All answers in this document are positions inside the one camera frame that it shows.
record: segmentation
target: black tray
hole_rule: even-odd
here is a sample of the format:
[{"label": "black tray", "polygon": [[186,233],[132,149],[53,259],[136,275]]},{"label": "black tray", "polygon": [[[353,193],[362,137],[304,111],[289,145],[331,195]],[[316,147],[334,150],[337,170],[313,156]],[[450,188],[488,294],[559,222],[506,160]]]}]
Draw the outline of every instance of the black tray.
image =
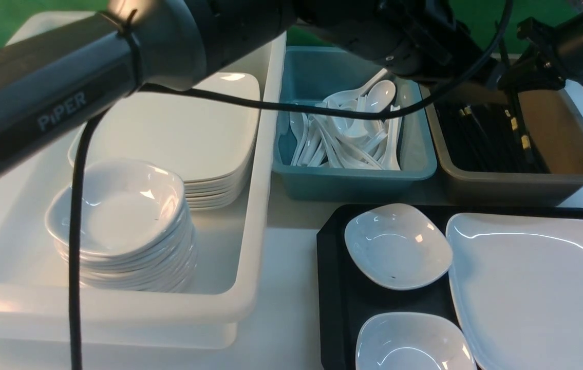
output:
[{"label": "black tray", "polygon": [[[348,254],[344,229],[360,213],[379,206],[349,205],[336,210],[316,236],[319,278],[321,363],[325,370],[354,370],[355,343],[364,323],[379,313],[412,311],[442,316],[460,327],[448,274],[416,290],[397,292],[373,283]],[[463,212],[583,219],[579,208],[416,206],[442,232]]]}]

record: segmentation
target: black wire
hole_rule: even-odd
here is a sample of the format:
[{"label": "black wire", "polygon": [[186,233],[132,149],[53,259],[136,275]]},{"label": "black wire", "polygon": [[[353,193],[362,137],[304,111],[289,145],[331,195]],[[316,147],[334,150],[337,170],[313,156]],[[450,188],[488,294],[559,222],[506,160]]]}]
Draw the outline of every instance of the black wire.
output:
[{"label": "black wire", "polygon": [[70,320],[70,356],[72,370],[82,370],[82,324],[79,297],[79,253],[81,244],[82,201],[84,194],[84,169],[92,134],[107,110],[92,117],[86,124],[79,140],[72,173],[70,205],[70,261],[68,266],[68,310]]},{"label": "black wire", "polygon": [[490,42],[490,45],[483,51],[481,57],[472,64],[462,75],[454,78],[448,83],[438,87],[435,91],[430,94],[429,97],[415,103],[409,107],[401,108],[396,112],[380,112],[380,113],[362,113],[362,112],[348,112],[347,110],[329,109],[329,108],[319,108],[307,105],[295,105],[295,104],[283,104],[283,103],[270,103],[267,101],[257,101],[250,99],[236,98],[235,96],[229,96],[225,94],[219,94],[213,91],[205,91],[199,89],[189,89],[187,91],[176,91],[174,89],[169,89],[168,87],[158,86],[154,84],[145,84],[140,91],[150,91],[158,92],[164,94],[174,94],[179,96],[188,96],[191,98],[207,99],[213,101],[220,101],[222,103],[230,103],[233,105],[240,105],[242,107],[256,108],[261,110],[279,110],[280,112],[298,112],[307,113],[315,115],[326,115],[333,117],[343,117],[347,119],[364,119],[364,120],[387,120],[397,117],[403,117],[411,113],[415,113],[430,104],[435,103],[439,99],[443,98],[446,94],[451,92],[454,88],[458,87],[463,82],[472,78],[488,61],[490,56],[495,52],[496,48],[503,39],[505,30],[510,23],[510,16],[513,11],[513,0],[505,0],[505,5],[503,6],[503,13],[499,28],[495,33],[495,37]]}]

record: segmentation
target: white plastic bin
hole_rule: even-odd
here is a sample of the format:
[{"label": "white plastic bin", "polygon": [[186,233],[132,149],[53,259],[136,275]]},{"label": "white plastic bin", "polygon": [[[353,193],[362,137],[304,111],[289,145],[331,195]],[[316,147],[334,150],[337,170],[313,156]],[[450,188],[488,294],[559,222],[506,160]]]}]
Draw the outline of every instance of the white plastic bin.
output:
[{"label": "white plastic bin", "polygon": [[[35,15],[12,42],[87,12]],[[256,76],[263,99],[279,99],[286,36],[225,70]],[[82,289],[84,342],[223,348],[254,307],[270,191],[276,112],[261,112],[252,180],[227,208],[194,213],[200,259],[188,293]],[[71,179],[66,152],[75,132],[0,179],[0,338],[67,342],[68,267],[44,225],[54,194]]]}]

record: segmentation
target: teal plastic tray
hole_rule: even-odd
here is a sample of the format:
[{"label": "teal plastic tray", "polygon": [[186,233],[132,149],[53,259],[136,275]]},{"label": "teal plastic tray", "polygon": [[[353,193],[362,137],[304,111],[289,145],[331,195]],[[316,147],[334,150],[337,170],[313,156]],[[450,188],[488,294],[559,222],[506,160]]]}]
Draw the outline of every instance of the teal plastic tray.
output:
[{"label": "teal plastic tray", "polygon": [[[333,47],[287,47],[280,101],[314,105],[338,91],[355,89],[380,67]],[[397,78],[397,87],[411,84],[412,99],[421,94],[416,83]],[[314,201],[394,201],[414,182],[434,175],[437,159],[425,110],[405,117],[399,137],[401,171],[375,171],[289,166],[296,138],[289,114],[279,113],[273,150],[273,171],[282,177],[293,199]]]}]

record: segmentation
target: white countertop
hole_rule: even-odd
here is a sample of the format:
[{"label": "white countertop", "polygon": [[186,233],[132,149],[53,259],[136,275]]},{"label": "white countertop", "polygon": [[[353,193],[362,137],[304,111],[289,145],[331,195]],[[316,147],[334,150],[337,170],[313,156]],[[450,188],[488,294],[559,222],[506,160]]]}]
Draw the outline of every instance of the white countertop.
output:
[{"label": "white countertop", "polygon": [[[583,92],[568,92],[583,115]],[[258,302],[221,351],[84,346],[86,369],[320,369],[315,236],[339,204],[292,201],[273,176]],[[583,208],[583,189],[563,206]],[[66,343],[0,340],[0,369],[70,368]]]}]

